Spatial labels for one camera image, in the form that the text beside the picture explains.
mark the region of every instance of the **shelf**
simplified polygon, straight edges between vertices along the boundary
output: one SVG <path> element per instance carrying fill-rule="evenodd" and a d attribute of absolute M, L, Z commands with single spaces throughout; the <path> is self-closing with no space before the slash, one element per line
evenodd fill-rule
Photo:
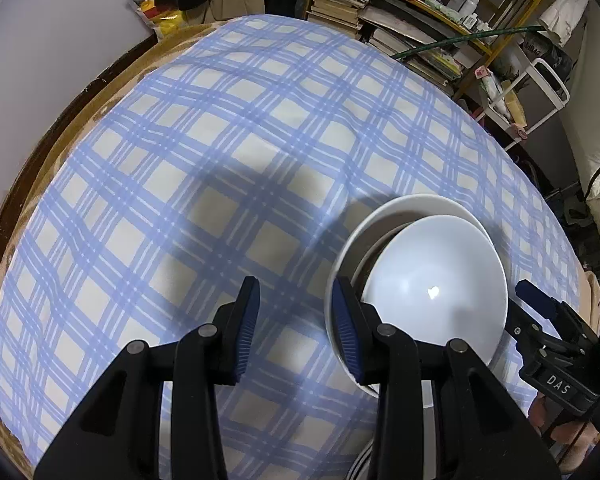
<path fill-rule="evenodd" d="M 442 14 L 441 12 L 438 12 L 436 9 L 432 9 L 428 5 L 421 2 L 420 0 L 403 0 L 403 1 L 407 2 L 408 4 L 411 4 L 414 7 L 418 7 L 423 12 L 426 12 L 430 16 L 433 16 L 440 22 L 444 23 L 447 27 L 451 27 L 453 30 L 455 30 L 461 36 L 467 36 L 470 34 L 470 32 L 466 28 L 464 28 L 462 25 L 458 25 L 456 22 L 452 22 L 444 14 Z M 471 43 L 473 43 L 478 49 L 480 49 L 487 56 L 491 55 L 491 49 L 487 45 L 485 45 L 483 42 L 481 42 L 479 40 L 471 40 Z"/>

